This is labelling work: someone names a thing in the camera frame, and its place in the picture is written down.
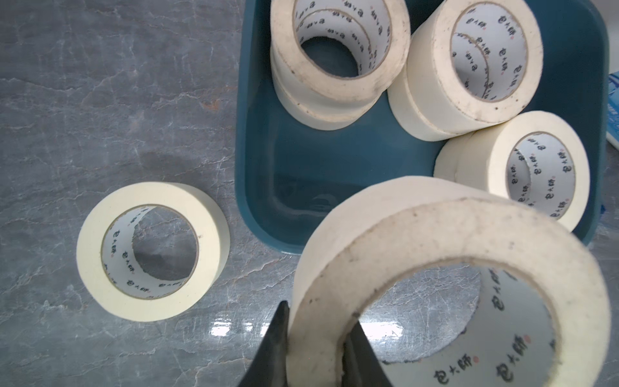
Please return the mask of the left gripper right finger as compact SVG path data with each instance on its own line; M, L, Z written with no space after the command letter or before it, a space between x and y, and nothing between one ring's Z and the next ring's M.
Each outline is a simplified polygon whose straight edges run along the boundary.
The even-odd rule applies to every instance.
M354 325L343 344L342 386L392 386L359 322Z

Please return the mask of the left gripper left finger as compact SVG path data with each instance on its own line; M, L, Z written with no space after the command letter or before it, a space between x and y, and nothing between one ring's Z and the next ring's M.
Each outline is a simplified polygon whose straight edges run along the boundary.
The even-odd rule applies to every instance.
M286 387L286 351L290 307L278 305L256 356L238 387Z

